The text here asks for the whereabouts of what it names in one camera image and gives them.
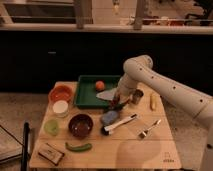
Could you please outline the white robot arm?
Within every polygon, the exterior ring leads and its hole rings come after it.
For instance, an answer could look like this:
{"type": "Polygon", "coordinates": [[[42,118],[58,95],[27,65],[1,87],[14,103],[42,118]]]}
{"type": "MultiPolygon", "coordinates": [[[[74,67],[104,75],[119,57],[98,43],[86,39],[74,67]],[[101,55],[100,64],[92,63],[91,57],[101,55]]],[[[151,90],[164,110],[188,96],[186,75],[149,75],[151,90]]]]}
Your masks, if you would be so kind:
{"type": "Polygon", "coordinates": [[[123,64],[124,75],[117,86],[117,94],[129,97],[139,83],[144,83],[168,102],[190,114],[208,130],[206,145],[199,171],[213,171],[213,96],[165,77],[152,70],[149,55],[127,59],[123,64]]]}

